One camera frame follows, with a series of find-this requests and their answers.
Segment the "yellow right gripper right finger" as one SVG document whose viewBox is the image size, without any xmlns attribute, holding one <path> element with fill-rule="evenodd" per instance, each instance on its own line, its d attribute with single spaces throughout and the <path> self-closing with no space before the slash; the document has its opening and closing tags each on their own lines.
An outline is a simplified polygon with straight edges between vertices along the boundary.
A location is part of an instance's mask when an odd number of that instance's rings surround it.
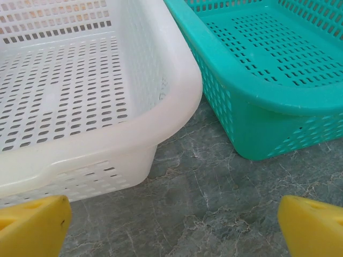
<svg viewBox="0 0 343 257">
<path fill-rule="evenodd" d="M 278 222 L 291 256 L 342 256 L 342 207 L 285 195 Z"/>
</svg>

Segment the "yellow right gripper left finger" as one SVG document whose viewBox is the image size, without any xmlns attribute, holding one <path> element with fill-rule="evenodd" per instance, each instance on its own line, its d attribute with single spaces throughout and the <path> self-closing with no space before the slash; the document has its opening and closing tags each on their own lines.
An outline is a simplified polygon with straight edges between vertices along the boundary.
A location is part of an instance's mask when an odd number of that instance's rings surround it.
<svg viewBox="0 0 343 257">
<path fill-rule="evenodd" d="M 59 256 L 71 220 L 65 195 L 2 208 L 1 256 Z"/>
</svg>

